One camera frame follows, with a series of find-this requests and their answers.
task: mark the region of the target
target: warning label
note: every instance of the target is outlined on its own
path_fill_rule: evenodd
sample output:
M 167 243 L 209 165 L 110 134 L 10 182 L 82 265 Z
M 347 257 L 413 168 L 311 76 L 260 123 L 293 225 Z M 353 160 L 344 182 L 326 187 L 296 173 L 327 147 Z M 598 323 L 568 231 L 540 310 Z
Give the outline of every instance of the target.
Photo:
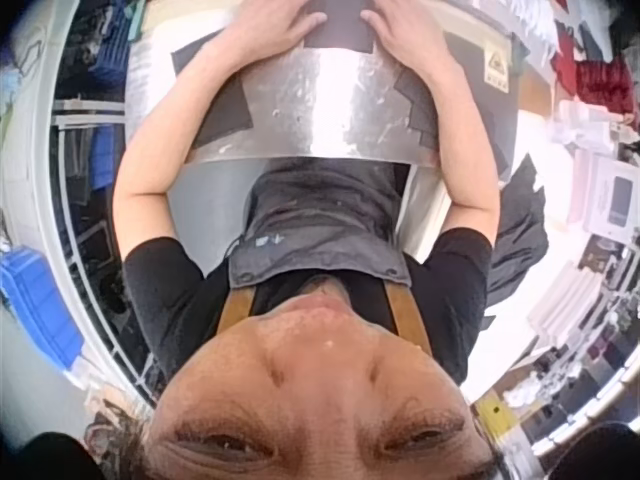
M 484 81 L 504 93 L 509 93 L 507 54 L 494 45 L 486 45 L 484 48 Z

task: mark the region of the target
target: black t-shirt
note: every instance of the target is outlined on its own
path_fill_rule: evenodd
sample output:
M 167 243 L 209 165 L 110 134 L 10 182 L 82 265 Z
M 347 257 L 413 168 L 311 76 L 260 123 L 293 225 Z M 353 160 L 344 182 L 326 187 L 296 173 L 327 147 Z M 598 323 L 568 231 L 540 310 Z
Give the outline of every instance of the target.
M 406 254 L 405 259 L 434 358 L 460 384 L 484 314 L 491 245 L 482 234 L 458 228 L 438 238 L 423 265 Z M 283 273 L 260 284 L 252 315 L 299 294 L 319 273 Z M 178 241 L 158 238 L 129 254 L 124 274 L 149 348 L 171 378 L 217 331 L 229 293 L 228 263 L 205 278 Z M 344 284 L 358 315 L 397 333 L 381 280 L 346 270 L 331 275 Z

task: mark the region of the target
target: red cloth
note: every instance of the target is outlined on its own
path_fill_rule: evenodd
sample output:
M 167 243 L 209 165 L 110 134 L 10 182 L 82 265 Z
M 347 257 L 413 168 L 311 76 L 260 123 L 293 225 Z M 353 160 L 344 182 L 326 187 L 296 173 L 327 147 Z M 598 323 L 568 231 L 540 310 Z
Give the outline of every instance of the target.
M 577 64 L 580 100 L 604 105 L 612 113 L 635 113 L 633 80 L 622 57 L 611 63 L 585 61 Z
M 560 85 L 573 97 L 578 91 L 576 61 L 573 57 L 573 36 L 569 34 L 563 24 L 559 22 L 556 24 L 560 51 L 551 59 L 551 67 L 558 75 Z

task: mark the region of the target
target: brown apron strap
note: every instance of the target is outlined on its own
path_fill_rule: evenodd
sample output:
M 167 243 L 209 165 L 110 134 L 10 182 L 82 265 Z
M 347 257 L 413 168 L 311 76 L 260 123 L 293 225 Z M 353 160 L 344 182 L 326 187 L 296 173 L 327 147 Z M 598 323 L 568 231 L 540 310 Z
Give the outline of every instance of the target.
M 384 286 L 398 336 L 418 345 L 427 355 L 433 357 L 429 335 L 411 290 L 404 285 L 391 282 L 384 282 Z
M 391 282 L 385 282 L 384 285 L 398 336 L 418 345 L 427 355 L 432 357 L 429 336 L 411 290 L 404 285 Z M 255 287 L 232 289 L 229 292 L 218 324 L 218 335 L 249 317 L 255 294 Z
M 218 323 L 217 335 L 229 330 L 234 325 L 237 325 L 249 317 L 255 296 L 255 287 L 238 288 L 229 291 L 222 315 L 220 316 L 220 323 Z

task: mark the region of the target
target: person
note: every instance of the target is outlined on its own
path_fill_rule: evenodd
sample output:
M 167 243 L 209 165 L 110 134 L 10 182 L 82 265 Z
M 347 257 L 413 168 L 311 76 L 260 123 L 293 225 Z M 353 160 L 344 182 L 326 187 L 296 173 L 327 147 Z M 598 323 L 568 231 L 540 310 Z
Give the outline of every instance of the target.
M 240 244 L 206 277 L 177 239 L 167 192 L 209 105 L 230 75 L 327 19 L 302 13 L 306 1 L 246 0 L 123 157 L 113 211 L 126 285 L 168 379 L 123 468 L 163 479 L 493 478 L 504 462 L 458 385 L 485 308 L 498 178 L 463 70 L 419 0 L 376 0 L 361 15 L 438 110 L 452 205 L 424 264 L 395 243 L 400 194 L 379 162 L 270 162 Z

